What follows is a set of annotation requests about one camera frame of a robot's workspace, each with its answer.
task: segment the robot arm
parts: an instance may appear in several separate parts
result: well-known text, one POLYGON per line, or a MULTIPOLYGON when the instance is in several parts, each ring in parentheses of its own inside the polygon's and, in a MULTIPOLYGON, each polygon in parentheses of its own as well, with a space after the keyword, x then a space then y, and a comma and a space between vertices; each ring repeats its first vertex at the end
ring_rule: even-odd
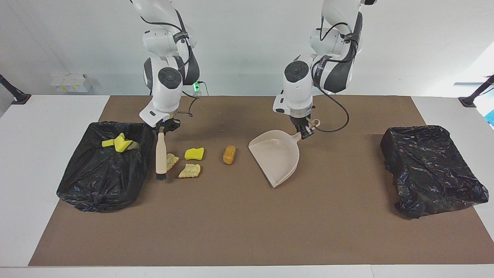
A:
POLYGON ((183 85, 192 85, 199 78, 199 66, 192 49, 196 45, 194 32, 187 27, 180 13, 168 0, 131 0, 141 18, 160 28, 146 31, 143 43, 149 52, 156 54, 144 63, 144 81, 153 99, 139 116, 151 127, 174 125, 183 85))
POLYGON ((285 69, 283 91, 275 99, 273 110, 290 116, 302 139, 314 132, 308 127, 312 109, 312 86, 332 93, 346 89, 352 77, 357 55, 362 14, 360 6, 377 0, 325 0, 322 22, 331 28, 312 32, 310 44, 315 54, 303 53, 285 69))

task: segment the beige dustpan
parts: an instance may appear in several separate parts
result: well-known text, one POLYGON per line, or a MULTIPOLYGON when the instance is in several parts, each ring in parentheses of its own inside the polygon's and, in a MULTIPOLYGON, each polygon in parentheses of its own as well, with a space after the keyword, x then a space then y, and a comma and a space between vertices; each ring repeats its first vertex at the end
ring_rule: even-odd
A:
POLYGON ((271 130, 252 140, 248 148, 264 175, 273 187, 286 181, 297 169, 300 133, 289 135, 281 130, 271 130))

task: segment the black garbage bag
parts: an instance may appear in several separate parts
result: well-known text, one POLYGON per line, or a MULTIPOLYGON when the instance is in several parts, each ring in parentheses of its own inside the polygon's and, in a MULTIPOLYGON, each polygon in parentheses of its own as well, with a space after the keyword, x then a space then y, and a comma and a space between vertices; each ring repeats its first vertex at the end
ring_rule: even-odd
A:
POLYGON ((131 205, 148 172, 155 134, 146 124, 92 123, 67 165, 57 195, 82 211, 108 212, 131 205), (123 153, 101 146, 120 133, 140 143, 123 153))
POLYGON ((381 141, 398 211, 410 218, 486 203, 489 193, 440 126, 389 128, 381 141))

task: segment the sponge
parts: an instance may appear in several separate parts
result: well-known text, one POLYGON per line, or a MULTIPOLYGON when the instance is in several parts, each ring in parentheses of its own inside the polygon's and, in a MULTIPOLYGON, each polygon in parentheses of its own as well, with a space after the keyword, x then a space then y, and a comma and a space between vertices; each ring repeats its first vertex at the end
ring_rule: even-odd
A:
POLYGON ((125 140, 121 135, 117 136, 117 138, 113 140, 113 143, 115 144, 115 150, 117 152, 126 151, 130 144, 132 144, 133 142, 132 140, 125 140))
POLYGON ((101 142, 101 146, 102 147, 110 147, 110 146, 113 146, 114 143, 113 143, 113 139, 110 139, 110 140, 106 140, 106 141, 102 141, 101 142))
POLYGON ((185 160, 202 160, 204 156, 204 148, 188 149, 185 152, 185 160))

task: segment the brown mat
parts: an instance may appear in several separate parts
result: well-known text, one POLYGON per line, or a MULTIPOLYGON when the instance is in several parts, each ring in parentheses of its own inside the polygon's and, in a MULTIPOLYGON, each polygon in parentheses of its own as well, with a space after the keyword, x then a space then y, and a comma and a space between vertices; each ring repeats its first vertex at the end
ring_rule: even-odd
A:
MULTIPOLYGON (((293 176, 273 189, 248 150, 261 133, 294 133, 272 97, 200 99, 194 117, 166 136, 168 150, 205 147, 196 179, 158 182, 149 171, 134 205, 80 212, 59 202, 30 266, 246 266, 487 264, 494 243, 473 208, 407 220, 393 207, 379 148, 388 127, 423 125, 410 97, 337 96, 351 114, 335 134, 299 143, 293 176), (235 145, 234 165, 222 154, 235 145)), ((140 122, 144 96, 112 96, 101 121, 140 122)), ((324 96, 314 117, 337 127, 344 114, 324 96)), ((183 99, 181 109, 189 104, 183 99)), ((177 177, 184 160, 171 170, 177 177)))

